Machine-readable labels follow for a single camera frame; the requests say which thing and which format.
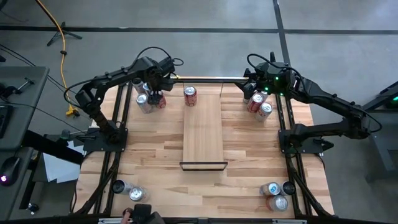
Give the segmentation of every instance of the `wooden table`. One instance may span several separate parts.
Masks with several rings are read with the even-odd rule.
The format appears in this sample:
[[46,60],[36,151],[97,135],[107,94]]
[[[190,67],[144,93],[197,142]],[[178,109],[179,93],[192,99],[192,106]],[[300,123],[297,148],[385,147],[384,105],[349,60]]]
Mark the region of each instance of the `wooden table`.
[[[287,180],[285,158],[280,153],[277,141],[280,127],[275,96],[267,99],[274,111],[265,123],[259,123],[253,114],[246,111],[246,105],[242,102],[243,94],[234,85],[224,84],[222,92],[221,84],[194,86],[198,94],[221,95],[223,148],[224,159],[228,161],[227,168],[224,171],[181,170],[179,162],[183,149],[184,99],[182,84],[175,84],[171,92],[165,92],[166,108],[151,114],[140,111],[134,91],[127,122],[129,136],[118,179],[145,187],[149,191],[147,203],[152,205],[152,211],[158,211],[163,217],[293,218],[290,197],[287,197],[289,209],[286,212],[270,212],[265,207],[264,197],[259,195],[260,185],[271,181],[281,184]],[[110,89],[101,106],[109,118],[116,92],[116,88]],[[292,100],[292,107],[296,123],[313,124],[309,105]],[[84,204],[97,187],[103,156],[103,152],[92,153],[82,165],[75,210]],[[303,154],[302,157],[308,188],[326,211],[333,213],[321,161],[314,155]],[[108,189],[104,191],[103,208]],[[298,190],[298,198],[304,212],[301,190]],[[120,216],[125,208],[133,206],[128,196],[115,195],[112,215]]]

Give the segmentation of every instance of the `white paper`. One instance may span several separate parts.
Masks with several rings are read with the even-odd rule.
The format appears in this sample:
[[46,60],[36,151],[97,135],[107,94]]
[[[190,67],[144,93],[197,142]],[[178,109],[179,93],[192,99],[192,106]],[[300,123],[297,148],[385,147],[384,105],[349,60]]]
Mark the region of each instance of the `white paper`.
[[[68,142],[68,147],[83,154],[83,146],[75,147],[73,141]],[[56,179],[57,183],[62,183],[79,178],[80,166],[78,164],[44,154],[44,165],[49,182]]]

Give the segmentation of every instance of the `tripod stand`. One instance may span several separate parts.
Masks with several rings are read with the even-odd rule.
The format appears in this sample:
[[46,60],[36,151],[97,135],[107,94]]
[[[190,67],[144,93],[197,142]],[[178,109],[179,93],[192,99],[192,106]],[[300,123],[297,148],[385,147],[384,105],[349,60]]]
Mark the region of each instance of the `tripod stand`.
[[[65,28],[65,26],[66,26],[65,22],[62,22],[60,27],[61,27],[61,29],[62,29],[63,34],[71,35],[72,37],[77,38],[77,39],[79,39],[79,40],[81,40],[81,39],[83,38],[83,37],[81,37],[81,36],[79,36],[79,35],[76,35],[76,34],[74,34],[74,33],[71,33],[71,32],[69,32],[69,31],[66,31],[65,29],[63,29],[63,28]],[[54,34],[54,36],[51,38],[51,40],[47,43],[47,46],[49,47],[50,45],[52,45],[52,44],[55,42],[55,40],[56,40],[58,37],[60,37],[60,36],[61,36],[60,32],[57,31],[57,32]]]

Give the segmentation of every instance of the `concrete floor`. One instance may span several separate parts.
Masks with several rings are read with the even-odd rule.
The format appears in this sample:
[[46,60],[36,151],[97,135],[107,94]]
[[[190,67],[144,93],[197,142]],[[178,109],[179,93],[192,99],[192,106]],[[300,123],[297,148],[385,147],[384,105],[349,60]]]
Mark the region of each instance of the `concrete floor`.
[[[86,0],[43,1],[59,22],[69,26],[162,27],[162,28],[250,28],[276,29],[272,0]],[[395,0],[279,0],[285,29],[398,29],[398,1]],[[3,9],[27,26],[52,26],[34,1],[9,1]],[[0,14],[0,24],[19,24]],[[184,59],[178,74],[193,76],[240,77],[248,64],[246,55],[267,56],[273,50],[282,60],[278,34],[182,33],[182,32],[80,32],[83,40],[68,37],[65,76],[69,85],[129,65],[144,47],[155,45]],[[36,65],[50,67],[50,75],[60,81],[59,63],[62,42],[46,47],[53,32],[0,31],[0,43],[29,58]],[[317,82],[325,91],[337,93],[359,104],[373,98],[380,90],[397,81],[396,35],[286,35],[292,66]],[[147,54],[155,59],[157,51]],[[23,65],[7,57],[0,66]],[[62,93],[47,83],[39,108],[63,118],[80,129],[90,121],[80,117],[65,118],[67,104]],[[341,118],[311,105],[315,124]],[[38,133],[59,133],[66,125],[36,112],[30,129]],[[326,176],[335,213],[343,218],[398,221],[398,183],[393,180],[367,184],[364,176],[378,157],[368,140],[328,138],[335,147],[325,153]],[[65,184],[69,189],[72,184]],[[52,197],[51,190],[41,190]],[[45,200],[48,207],[53,204]],[[67,210],[46,210],[38,216],[62,215]]]

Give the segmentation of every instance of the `wooden plank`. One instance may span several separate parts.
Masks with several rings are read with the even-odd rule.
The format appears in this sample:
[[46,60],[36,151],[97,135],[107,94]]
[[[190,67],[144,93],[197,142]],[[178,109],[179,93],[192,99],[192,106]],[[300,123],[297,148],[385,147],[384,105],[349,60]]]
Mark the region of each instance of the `wooden plank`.
[[[217,95],[220,84],[196,85],[198,94]],[[110,118],[113,111],[116,90],[106,93],[101,105],[104,114]],[[118,178],[141,185],[148,190],[152,210],[164,217],[221,217],[221,218],[293,218],[291,197],[287,197],[286,212],[270,212],[259,195],[262,184],[287,180],[286,163],[280,153],[277,131],[280,129],[276,113],[275,96],[267,102],[274,111],[264,123],[246,113],[242,102],[243,94],[233,84],[224,84],[221,93],[221,124],[223,156],[228,166],[223,172],[182,171],[184,134],[183,85],[176,84],[171,92],[165,92],[167,106],[151,114],[142,114],[133,90],[127,121],[129,136],[122,154]],[[312,125],[308,105],[292,100],[296,123]],[[289,121],[285,116],[287,127]],[[304,154],[303,165],[308,188],[330,213],[333,207],[328,191],[322,163],[314,155]],[[103,152],[89,156],[81,167],[77,185],[78,210],[98,185]],[[104,209],[108,188],[104,191]],[[300,208],[304,211],[302,193],[298,190]],[[115,195],[112,215],[120,216],[134,203],[126,195]]]
[[[223,162],[223,128],[219,95],[198,95],[184,108],[184,162]],[[224,165],[183,165],[186,169],[222,169]]]

